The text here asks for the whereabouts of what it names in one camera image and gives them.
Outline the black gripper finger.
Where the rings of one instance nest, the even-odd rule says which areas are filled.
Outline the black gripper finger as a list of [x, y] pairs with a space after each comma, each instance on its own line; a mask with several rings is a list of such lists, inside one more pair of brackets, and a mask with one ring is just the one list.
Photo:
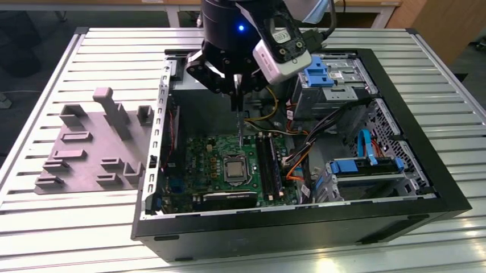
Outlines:
[[242, 75], [238, 85], [238, 111], [244, 111], [245, 95], [260, 92], [268, 85], [269, 81], [261, 69]]
[[210, 69], [203, 51], [187, 55], [186, 71], [195, 80], [215, 94], [227, 94], [232, 100], [232, 111], [238, 111], [237, 87], [234, 75], [221, 76]]

